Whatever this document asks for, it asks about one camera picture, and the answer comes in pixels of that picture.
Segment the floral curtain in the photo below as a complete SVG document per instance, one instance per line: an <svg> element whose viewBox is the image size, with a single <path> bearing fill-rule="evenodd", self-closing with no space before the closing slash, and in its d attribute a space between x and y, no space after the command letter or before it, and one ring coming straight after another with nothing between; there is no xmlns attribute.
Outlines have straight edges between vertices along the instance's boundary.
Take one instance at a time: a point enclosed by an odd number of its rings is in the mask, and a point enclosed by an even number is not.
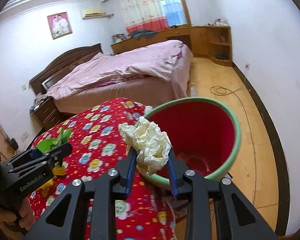
<svg viewBox="0 0 300 240"><path fill-rule="evenodd" d="M136 30L163 31L169 27L161 0L120 0L120 7L128 33Z"/></svg>

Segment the green rim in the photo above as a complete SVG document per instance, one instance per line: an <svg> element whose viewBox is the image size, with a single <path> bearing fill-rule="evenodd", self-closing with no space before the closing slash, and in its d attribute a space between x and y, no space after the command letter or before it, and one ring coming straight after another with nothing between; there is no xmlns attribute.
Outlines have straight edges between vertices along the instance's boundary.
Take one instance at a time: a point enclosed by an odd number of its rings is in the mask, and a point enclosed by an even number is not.
<svg viewBox="0 0 300 240"><path fill-rule="evenodd" d="M232 148L232 151L229 155L229 157L226 159L226 161L217 169L215 170L213 173L205 176L206 179L212 179L212 180L220 180L221 178L224 177L224 175L230 170L232 164L234 163L239 149L240 149L240 145L241 145L241 127L240 127L240 122L238 120L238 118L236 117L236 115L232 112L232 110L224 103L215 100L213 98L204 98L204 97L189 97L189 98L181 98L181 99L177 99L177 100L173 100L167 103L164 103L160 106L157 106L156 108L154 108L151 112L149 112L148 114L145 114L144 117L146 119L150 118L152 115L156 114L157 112L169 107L169 106L173 106L173 105L177 105L177 104L181 104L181 103L185 103L185 102L195 102L195 101L200 101L200 102L206 102L206 103L210 103L213 104L215 106L221 107L229 116L229 118L231 119L231 122L234 126L234 133L235 133L235 138L234 138L234 146ZM170 189L170 182L169 179L162 177L160 175L157 174L153 174L151 176L144 176L148 181L152 182L153 184L164 188L164 189Z"/></svg>

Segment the power cord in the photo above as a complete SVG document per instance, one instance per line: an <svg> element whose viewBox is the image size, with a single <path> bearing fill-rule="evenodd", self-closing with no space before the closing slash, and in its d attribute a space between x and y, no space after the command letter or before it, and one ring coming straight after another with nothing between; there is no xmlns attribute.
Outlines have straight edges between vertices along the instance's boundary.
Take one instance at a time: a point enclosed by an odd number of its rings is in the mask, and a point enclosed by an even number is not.
<svg viewBox="0 0 300 240"><path fill-rule="evenodd" d="M246 81L246 75L244 74L244 81L243 81L243 84L245 85L245 81ZM236 94L237 91L241 90L242 88L238 88L236 89L235 91L232 91L231 89L229 88L224 88L222 86L212 86L210 88L210 92L216 96L220 96L220 97L224 97L224 96L228 96L228 95L231 95L231 94L234 94L243 110L244 110L244 113L246 115L246 118L247 118L247 122L248 122L248 126L249 126L249 131L250 131L250 137L251 137L251 142L252 142L252 148L253 148L253 154L254 154L254 167L255 167L255 185L254 185L254 194L253 194L253 205L255 204L255 200L256 200L256 190L257 190L257 161L256 161L256 149L255 149L255 145L254 145L254 141L253 141L253 136L252 136L252 132L251 132L251 126L250 126L250 122L249 122L249 119L248 119L248 115L247 115L247 111L240 99L240 97Z"/></svg>

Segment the human hand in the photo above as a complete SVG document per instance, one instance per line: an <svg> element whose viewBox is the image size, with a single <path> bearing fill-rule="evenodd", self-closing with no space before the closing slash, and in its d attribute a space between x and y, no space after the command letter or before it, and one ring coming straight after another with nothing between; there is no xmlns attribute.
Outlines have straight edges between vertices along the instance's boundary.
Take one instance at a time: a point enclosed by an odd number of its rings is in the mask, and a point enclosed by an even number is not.
<svg viewBox="0 0 300 240"><path fill-rule="evenodd" d="M22 219L19 220L19 225L26 230L29 230L31 226L35 223L36 217L34 216L33 209L30 206L28 198L22 201L21 208L19 209L19 214ZM0 221L2 222L13 222L17 219L16 215L10 211L0 209Z"/></svg>

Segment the wooden floor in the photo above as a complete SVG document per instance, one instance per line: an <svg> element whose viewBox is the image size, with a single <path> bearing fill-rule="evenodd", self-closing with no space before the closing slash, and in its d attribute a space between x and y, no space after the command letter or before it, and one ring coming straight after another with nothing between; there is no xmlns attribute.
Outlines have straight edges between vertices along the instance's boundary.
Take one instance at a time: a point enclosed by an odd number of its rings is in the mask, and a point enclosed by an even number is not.
<svg viewBox="0 0 300 240"><path fill-rule="evenodd" d="M233 94L216 96L210 92L212 86L222 86L236 94L247 112L251 133L240 101ZM232 181L244 193L259 213L275 230L278 216L278 179L271 143L262 118L249 92L231 67L220 66L205 58L194 58L190 68L190 82L195 96L215 98L224 102L237 115L242 129L242 145L238 157L230 170ZM216 221L211 205L212 239L216 236ZM176 236L183 240L186 220L176 225Z"/></svg>

